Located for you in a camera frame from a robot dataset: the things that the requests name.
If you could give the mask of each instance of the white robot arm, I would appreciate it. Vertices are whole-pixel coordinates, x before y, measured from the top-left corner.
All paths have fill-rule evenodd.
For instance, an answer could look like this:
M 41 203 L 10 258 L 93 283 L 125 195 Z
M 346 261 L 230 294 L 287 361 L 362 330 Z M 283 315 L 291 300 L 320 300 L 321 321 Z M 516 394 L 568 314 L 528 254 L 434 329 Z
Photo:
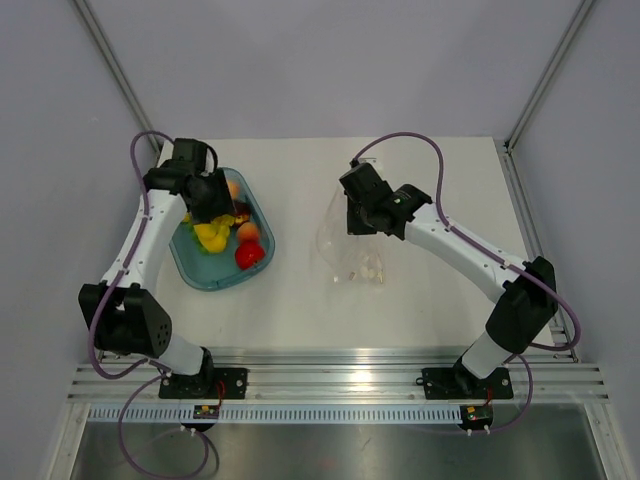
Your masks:
M 208 223 L 233 212 L 224 172 L 207 170 L 209 151 L 215 155 L 205 143 L 175 140 L 172 158 L 144 176 L 146 192 L 115 262 L 100 283 L 85 284 L 78 296 L 87 326 L 95 332 L 93 345 L 154 359 L 171 371 L 177 398 L 201 398 L 211 390 L 213 360 L 207 349 L 173 333 L 154 294 L 164 253 L 185 214 L 195 223 Z
M 472 247 L 450 228 L 518 266 L 555 291 L 553 266 L 542 257 L 527 262 L 503 252 L 447 217 L 442 221 L 431 198 L 412 185 L 393 191 L 368 163 L 354 160 L 340 178 L 347 195 L 347 230 L 352 235 L 383 232 L 434 253 L 475 283 L 496 304 L 485 332 L 451 369 L 458 391 L 468 397 L 505 361 L 524 350 L 553 317 L 558 304 L 538 286 Z

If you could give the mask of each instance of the blue plastic tray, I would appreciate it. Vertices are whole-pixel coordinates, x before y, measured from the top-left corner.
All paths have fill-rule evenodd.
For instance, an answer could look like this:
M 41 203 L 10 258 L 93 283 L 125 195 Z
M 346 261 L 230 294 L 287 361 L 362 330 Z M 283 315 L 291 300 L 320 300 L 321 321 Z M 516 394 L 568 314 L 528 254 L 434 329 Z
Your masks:
M 178 271 L 187 285 L 209 292 L 232 287 L 256 275 L 269 264 L 276 248 L 269 224 L 264 218 L 258 202 L 256 202 L 244 177 L 240 172 L 232 168 L 221 168 L 224 170 L 227 180 L 231 180 L 240 186 L 241 194 L 238 200 L 249 204 L 251 221 L 260 229 L 260 245 L 264 248 L 266 255 L 261 262 L 253 267 L 247 270 L 240 270 L 234 257 L 238 247 L 235 229 L 231 232 L 224 252 L 208 254 L 200 251 L 192 228 L 189 225 L 180 224 L 169 244 Z

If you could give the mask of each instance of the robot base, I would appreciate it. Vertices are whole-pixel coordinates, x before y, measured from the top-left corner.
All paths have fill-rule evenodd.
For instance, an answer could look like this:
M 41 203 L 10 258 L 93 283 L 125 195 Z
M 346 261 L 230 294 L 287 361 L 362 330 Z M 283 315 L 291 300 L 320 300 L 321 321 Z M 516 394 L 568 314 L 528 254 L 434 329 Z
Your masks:
M 224 385 L 224 400 L 244 400 L 247 393 L 246 368 L 218 368 L 213 370 L 213 378 L 209 388 L 204 392 L 196 392 L 190 385 L 190 378 L 183 375 L 172 375 L 163 380 L 158 397 L 165 400 L 198 400 L 218 399 L 218 382 Z
M 460 388 L 453 367 L 424 368 L 422 377 L 416 379 L 416 385 L 424 387 L 427 400 L 487 400 L 490 395 L 494 400 L 513 398 L 509 370 L 503 367 L 496 368 L 487 378 L 476 379 L 469 394 Z

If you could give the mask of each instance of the stainless steel surface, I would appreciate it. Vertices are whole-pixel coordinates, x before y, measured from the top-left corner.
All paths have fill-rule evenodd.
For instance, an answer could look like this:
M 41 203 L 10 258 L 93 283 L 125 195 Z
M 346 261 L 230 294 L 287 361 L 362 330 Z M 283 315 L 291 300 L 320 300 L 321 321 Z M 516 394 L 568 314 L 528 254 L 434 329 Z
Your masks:
M 515 413 L 498 407 L 497 423 Z M 136 451 L 172 425 L 127 424 Z M 456 427 L 399 425 L 216 425 L 207 435 L 220 456 L 216 479 L 602 479 L 584 410 L 534 406 L 517 428 L 467 438 Z M 116 425 L 88 423 L 73 470 L 74 480 L 144 478 L 123 463 Z M 177 433 L 143 449 L 141 465 L 163 475 L 188 473 L 202 446 Z M 212 458 L 207 471 L 212 472 Z
M 305 405 L 305 404 L 401 404 L 423 405 L 427 402 L 422 387 L 415 384 L 426 366 L 452 365 L 457 357 L 420 356 L 418 352 L 368 351 L 336 355 L 287 355 L 244 352 L 239 357 L 232 351 L 212 349 L 218 366 L 242 365 L 249 369 L 247 396 L 229 404 Z M 608 402 L 606 388 L 594 364 L 567 363 L 552 356 L 530 356 L 535 381 L 535 403 Z M 116 372 L 131 361 L 105 357 L 104 366 Z M 522 402 L 528 390 L 526 371 L 521 364 L 509 365 L 515 403 Z M 126 379 L 105 381 L 90 365 L 80 365 L 69 391 L 69 402 L 124 403 L 141 382 L 157 375 L 154 368 L 143 366 Z M 157 386 L 143 391 L 139 402 L 171 403 L 159 400 Z M 197 404 L 183 401 L 182 404 Z
M 129 107 L 129 110 L 133 114 L 134 118 L 136 119 L 136 122 L 138 122 L 140 129 L 153 130 L 151 121 L 149 120 L 149 117 L 144 111 L 144 108 L 142 108 L 142 105 L 140 104 L 138 97 L 133 91 L 133 88 L 131 87 L 131 84 L 129 83 L 129 80 L 125 75 L 124 70 L 120 65 L 120 62 L 118 61 L 118 58 L 116 57 L 113 51 L 113 48 L 109 42 L 109 39 L 107 38 L 107 35 L 104 32 L 104 29 L 102 28 L 102 25 L 100 25 L 100 21 L 98 20 L 98 17 L 93 11 L 93 8 L 91 7 L 89 0 L 70 0 L 70 3 L 78 13 L 78 18 L 87 29 L 87 33 L 89 34 L 89 36 L 91 37 L 91 40 L 93 41 L 94 45 L 98 49 L 100 56 L 104 60 L 105 65 L 109 70 L 109 73 L 111 74 L 116 84 L 118 85 L 118 88 L 122 93 L 124 101 Z M 153 151 L 157 155 L 159 155 L 160 146 L 158 144 L 158 141 L 155 139 L 155 137 L 147 136 L 147 141 L 150 143 Z
M 538 80 L 538 83 L 536 83 L 531 96 L 527 100 L 527 104 L 522 110 L 522 113 L 520 114 L 516 125 L 513 127 L 513 130 L 507 138 L 506 145 L 509 153 L 513 152 L 513 149 L 522 136 L 524 129 L 527 127 L 529 121 L 531 120 L 531 117 L 535 113 L 540 99 L 544 96 L 544 93 L 546 92 L 548 86 L 551 84 L 554 76 L 558 72 L 560 66 L 566 58 L 567 52 L 571 48 L 582 27 L 584 27 L 585 21 L 589 17 L 589 14 L 593 10 L 593 7 L 596 3 L 597 0 L 582 0 L 580 2 L 580 5 L 578 5 L 578 8 L 573 14 L 573 17 L 569 21 L 569 25 L 567 25 L 566 30 L 562 34 L 560 42 L 551 54 L 551 58 L 545 66 L 542 75 Z

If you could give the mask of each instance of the purple cable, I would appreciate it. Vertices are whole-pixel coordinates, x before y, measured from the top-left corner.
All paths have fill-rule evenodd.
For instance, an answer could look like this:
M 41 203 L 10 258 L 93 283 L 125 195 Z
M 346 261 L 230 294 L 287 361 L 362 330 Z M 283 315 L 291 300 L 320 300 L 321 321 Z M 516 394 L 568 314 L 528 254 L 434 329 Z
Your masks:
M 168 140 L 169 142 L 173 143 L 173 139 L 169 137 L 167 134 L 158 132 L 156 130 L 148 130 L 146 132 L 140 132 L 135 137 L 133 137 L 133 140 L 131 140 L 131 146 L 129 147 L 129 156 L 131 157 L 131 163 L 133 164 L 133 170 L 136 174 L 136 180 L 138 181 L 138 185 L 140 186 L 140 192 L 142 193 L 142 202 L 144 205 L 143 213 L 145 216 L 142 217 L 142 220 L 140 221 L 140 226 L 138 227 L 138 231 L 136 232 L 136 236 L 133 240 L 133 243 L 131 244 L 131 248 L 129 249 L 129 252 L 127 253 L 124 261 L 122 262 L 122 269 L 116 274 L 115 278 L 111 282 L 111 285 L 107 287 L 107 291 L 100 299 L 100 302 L 98 302 L 98 307 L 96 308 L 96 311 L 93 314 L 93 318 L 91 319 L 91 326 L 89 327 L 89 335 L 87 337 L 89 362 L 93 366 L 96 373 L 100 375 L 102 378 L 105 378 L 107 380 L 117 380 L 119 378 L 122 378 L 128 375 L 129 373 L 131 373 L 136 368 L 138 368 L 140 365 L 147 363 L 147 359 L 138 360 L 137 362 L 133 363 L 131 366 L 129 366 L 128 368 L 126 368 L 120 373 L 108 373 L 100 366 L 100 362 L 98 362 L 98 359 L 96 358 L 96 352 L 94 349 L 94 344 L 96 339 L 96 330 L 98 329 L 98 323 L 100 322 L 100 317 L 102 316 L 102 312 L 104 311 L 104 308 L 107 305 L 107 302 L 111 298 L 111 295 L 113 295 L 114 290 L 120 283 L 120 280 L 122 280 L 123 275 L 125 274 L 127 268 L 129 267 L 129 263 L 131 262 L 133 255 L 136 253 L 136 249 L 140 244 L 140 240 L 142 239 L 142 234 L 144 233 L 144 229 L 147 226 L 147 221 L 148 221 L 147 215 L 149 215 L 149 195 L 147 194 L 147 189 L 144 186 L 142 173 L 140 172 L 140 167 L 138 166 L 138 161 L 136 160 L 136 145 L 138 143 L 138 140 L 140 140 L 142 137 L 147 135 L 156 135 L 158 137 L 162 137 Z M 164 365 L 158 362 L 155 362 L 153 360 L 149 360 L 149 363 L 157 368 L 167 370 L 167 368 Z
M 529 408 L 531 407 L 531 401 L 533 400 L 533 372 L 531 371 L 531 366 L 529 365 L 529 362 L 527 362 L 527 360 L 522 356 L 522 355 L 514 355 L 513 358 L 519 358 L 520 361 L 522 362 L 522 364 L 524 365 L 524 368 L 527 371 L 527 379 L 528 379 L 528 384 L 529 384 L 529 390 L 527 392 L 527 400 L 524 403 L 524 407 L 522 407 L 522 410 L 520 411 L 520 414 L 514 418 L 513 420 L 505 423 L 504 425 L 500 425 L 499 427 L 496 428 L 491 428 L 489 429 L 490 433 L 501 433 L 501 432 L 505 432 L 506 430 L 509 430 L 510 428 L 515 427 L 516 425 L 518 425 L 522 419 L 524 418 L 525 414 L 529 411 Z M 414 428 L 412 426 L 408 426 L 407 428 L 411 428 L 412 430 L 420 430 L 422 432 L 430 432 L 430 433 L 437 433 L 439 435 L 468 435 L 467 432 L 461 431 L 461 430 L 428 430 L 428 429 L 424 429 L 424 428 Z M 471 432 L 472 435 L 486 435 L 486 431 L 485 430 L 473 430 Z
M 421 135 L 419 133 L 413 133 L 413 132 L 390 133 L 389 135 L 385 135 L 369 143 L 362 150 L 360 150 L 355 155 L 355 157 L 353 157 L 354 160 L 358 160 L 371 147 L 381 142 L 384 142 L 385 140 L 388 140 L 390 138 L 395 138 L 395 137 L 418 138 L 420 140 L 427 142 L 429 145 L 433 147 L 433 149 L 436 151 L 436 154 L 438 155 L 438 164 L 439 164 L 438 182 L 436 184 L 436 211 L 438 212 L 438 217 L 440 217 L 440 221 L 448 230 L 452 231 L 454 234 L 456 234 L 466 243 L 468 243 L 475 249 L 479 250 L 480 252 L 484 253 L 486 256 L 491 258 L 493 261 L 499 263 L 500 265 L 505 265 L 504 258 L 500 257 L 499 255 L 496 255 L 491 250 L 485 248 L 483 245 L 476 242 L 473 238 L 469 237 L 464 232 L 459 230 L 455 225 L 451 225 L 449 223 L 449 220 L 447 219 L 447 216 L 445 215 L 444 210 L 442 208 L 442 185 L 444 183 L 444 156 L 442 155 L 442 150 L 440 150 L 440 147 L 438 146 L 438 144 L 433 140 L 431 140 L 429 137 L 425 135 Z M 570 350 L 573 347 L 575 347 L 578 344 L 578 342 L 580 342 L 580 337 L 582 336 L 582 326 L 580 325 L 580 320 L 578 320 L 578 315 L 573 311 L 571 306 L 560 295 L 558 295 L 557 292 L 555 292 L 552 288 L 550 288 L 545 283 L 538 280 L 533 275 L 525 272 L 524 270 L 522 270 L 521 268 L 515 265 L 508 264 L 507 268 L 517 273 L 518 275 L 521 275 L 522 277 L 526 278 L 531 283 L 541 288 L 547 295 L 553 298 L 556 302 L 558 302 L 558 304 L 562 306 L 562 308 L 564 308 L 564 310 L 569 314 L 569 317 L 571 318 L 571 322 L 573 323 L 574 335 L 573 335 L 573 339 L 569 343 L 566 343 L 564 345 L 541 345 L 539 343 L 532 343 L 531 346 L 540 348 L 542 350 L 552 351 L 552 352 L 562 352 L 565 350 Z
M 209 448 L 210 448 L 210 443 L 211 443 L 211 441 L 209 440 L 209 438 L 207 438 L 206 435 L 204 435 L 201 432 L 198 432 L 197 430 L 192 430 L 192 433 L 195 433 L 198 436 L 198 438 L 200 438 L 200 440 L 202 440 L 202 443 L 204 445 L 204 458 L 202 459 L 202 463 L 193 472 L 191 472 L 191 473 L 189 473 L 187 475 L 184 475 L 184 476 L 180 476 L 180 477 L 170 477 L 170 476 L 167 476 L 167 475 L 159 475 L 157 473 L 152 473 L 152 472 L 142 468 L 140 465 L 138 465 L 136 463 L 134 458 L 129 454 L 129 452 L 127 451 L 127 447 L 124 444 L 124 435 L 123 435 L 123 432 L 122 432 L 122 425 L 123 425 L 124 416 L 127 413 L 127 408 L 129 408 L 129 405 L 131 405 L 133 400 L 136 398 L 136 396 L 142 390 L 147 388 L 149 385 L 157 382 L 162 377 L 163 377 L 162 375 L 158 375 L 158 376 L 152 378 L 151 380 L 143 383 L 140 387 L 138 387 L 138 389 L 135 392 L 133 392 L 131 397 L 129 397 L 129 399 L 126 401 L 126 403 L 122 407 L 122 410 L 120 411 L 120 415 L 118 415 L 118 445 L 120 446 L 120 451 L 122 452 L 122 455 L 124 455 L 124 458 L 127 460 L 129 465 L 131 465 L 131 467 L 136 472 L 138 472 L 138 473 L 140 473 L 142 475 L 146 475 L 147 477 L 161 479 L 161 480 L 178 480 L 178 479 L 179 480 L 183 480 L 183 479 L 186 480 L 186 479 L 189 479 L 189 478 L 194 478 L 196 475 L 198 475 L 204 469 L 204 467 L 207 465 L 207 462 L 209 461 Z
M 132 458 L 136 458 L 138 456 L 140 456 L 144 451 L 146 451 L 151 445 L 153 445 L 154 443 L 156 443 L 158 440 L 161 440 L 165 437 L 170 437 L 172 435 L 175 435 L 176 433 L 180 433 L 181 430 L 179 428 L 172 428 L 170 430 L 166 430 L 162 433 L 159 433 L 158 435 L 156 435 L 155 437 L 153 437 L 151 440 L 148 440 L 147 442 L 145 442 L 143 445 L 141 445 L 140 447 L 138 447 L 135 451 L 131 452 L 129 450 L 127 450 L 129 452 L 129 455 L 131 455 Z M 98 455 L 100 456 L 100 459 L 102 460 L 102 462 L 104 463 L 104 466 L 107 468 L 115 468 L 115 467 L 119 467 L 120 465 L 124 464 L 124 463 L 128 463 L 126 458 L 122 458 L 122 459 L 112 459 L 109 458 L 109 456 L 105 453 L 105 440 L 102 439 L 100 436 L 97 437 L 96 439 L 96 443 L 98 444 Z
M 148 215 L 149 215 L 149 195 L 147 194 L 147 189 L 145 188 L 145 185 L 144 185 L 144 179 L 142 178 L 142 173 L 140 172 L 140 167 L 138 166 L 138 161 L 136 159 L 136 145 L 138 143 L 138 140 L 140 140 L 142 137 L 145 137 L 147 135 L 156 135 L 158 137 L 162 137 L 162 138 L 168 140 L 169 142 L 173 143 L 173 139 L 171 137 L 169 137 L 168 135 L 166 135 L 165 133 L 158 132 L 156 130 L 148 130 L 148 131 L 145 131 L 145 132 L 140 132 L 135 137 L 133 137 L 133 139 L 131 140 L 131 145 L 129 147 L 129 155 L 131 157 L 131 163 L 133 164 L 133 170 L 135 172 L 136 180 L 138 181 L 138 185 L 140 187 L 140 192 L 142 194 L 144 216 L 142 217 L 142 219 L 140 221 L 140 226 L 138 227 L 138 231 L 136 232 L 136 236 L 135 236 L 135 238 L 134 238 L 134 240 L 133 240 L 133 242 L 131 244 L 131 247 L 129 248 L 129 252 L 127 253 L 127 255 L 124 258 L 124 261 L 122 262 L 122 269 L 120 271 L 118 271 L 118 273 L 116 274 L 115 278 L 111 282 L 111 285 L 109 285 L 107 287 L 107 291 L 105 292 L 105 294 L 100 299 L 100 302 L 98 303 L 98 307 L 96 308 L 96 311 L 93 314 L 93 317 L 91 319 L 91 326 L 89 327 L 89 335 L 87 337 L 87 346 L 88 346 L 88 350 L 89 350 L 89 361 L 91 362 L 91 365 L 93 366 L 95 371 L 98 373 L 98 375 L 100 375 L 102 378 L 105 378 L 107 380 L 117 380 L 119 378 L 122 378 L 122 377 L 128 375 L 129 373 L 131 373 L 136 368 L 138 368 L 140 365 L 142 365 L 144 363 L 147 363 L 147 361 L 149 362 L 149 364 L 153 365 L 156 368 L 159 368 L 160 370 L 163 370 L 165 372 L 169 370 L 165 365 L 162 365 L 161 363 L 156 362 L 155 360 L 142 359 L 142 360 L 138 360 L 137 362 L 133 363 L 132 365 L 130 365 L 128 368 L 126 368 L 125 370 L 123 370 L 120 373 L 117 373 L 117 374 L 108 373 L 101 367 L 100 362 L 98 362 L 98 359 L 96 358 L 96 354 L 95 354 L 95 350 L 94 350 L 96 330 L 97 330 L 97 327 L 98 327 L 98 323 L 100 321 L 100 317 L 102 316 L 102 312 L 104 311 L 104 308 L 105 308 L 107 302 L 111 298 L 111 295 L 113 294 L 113 291 L 116 289 L 117 285 L 120 283 L 120 280 L 122 280 L 123 275 L 127 271 L 127 268 L 129 267 L 129 263 L 131 262 L 131 259 L 133 258 L 134 254 L 136 252 L 136 249 L 138 248 L 138 245 L 140 244 L 140 240 L 142 239 L 142 235 L 144 233 L 145 227 L 147 226 Z M 203 435 L 200 432 L 194 432 L 194 433 L 196 433 L 198 435 L 198 437 L 202 440 L 202 442 L 204 444 L 204 450 L 205 450 L 204 459 L 203 459 L 202 463 L 200 464 L 200 466 L 196 470 L 194 470 L 192 473 L 190 473 L 188 475 L 185 475 L 185 476 L 169 477 L 169 476 L 165 476 L 165 475 L 157 475 L 157 474 L 151 473 L 151 472 L 145 470 L 144 468 L 142 468 L 140 465 L 138 465 L 135 462 L 134 458 L 131 456 L 131 454 L 129 454 L 129 452 L 127 451 L 127 447 L 124 444 L 124 437 L 123 437 L 123 433 L 122 433 L 122 421 L 124 419 L 124 415 L 126 413 L 126 410 L 127 410 L 127 408 L 129 408 L 129 405 L 131 405 L 131 402 L 133 402 L 135 397 L 142 390 L 147 388 L 152 383 L 160 380 L 161 378 L 162 378 L 162 375 L 154 377 L 153 379 L 149 380 L 148 382 L 144 383 L 141 387 L 139 387 L 135 392 L 133 392 L 131 397 L 129 397 L 129 399 L 124 404 L 124 407 L 122 408 L 122 411 L 120 412 L 120 415 L 118 417 L 118 444 L 120 446 L 120 450 L 122 451 L 122 454 L 123 454 L 125 460 L 138 473 L 141 473 L 143 475 L 147 475 L 147 476 L 149 476 L 151 478 L 182 480 L 182 479 L 193 478 L 193 477 L 195 477 L 196 475 L 198 475 L 202 471 L 202 469 L 207 464 L 207 461 L 209 460 L 209 448 L 211 448 L 213 450 L 214 455 L 216 457 L 216 460 L 218 462 L 218 465 L 216 466 L 216 472 L 217 472 L 217 470 L 219 468 L 220 460 L 219 460 L 216 448 L 213 445 L 213 442 L 211 442 L 211 440 L 209 440 L 209 438 L 207 438 L 205 435 Z M 156 437 L 155 439 L 153 439 L 152 442 L 155 441 L 155 440 L 158 440 L 159 438 L 161 438 L 161 437 L 163 437 L 165 435 L 166 435 L 166 432 L 165 432 L 165 434 L 162 434 L 161 436 Z

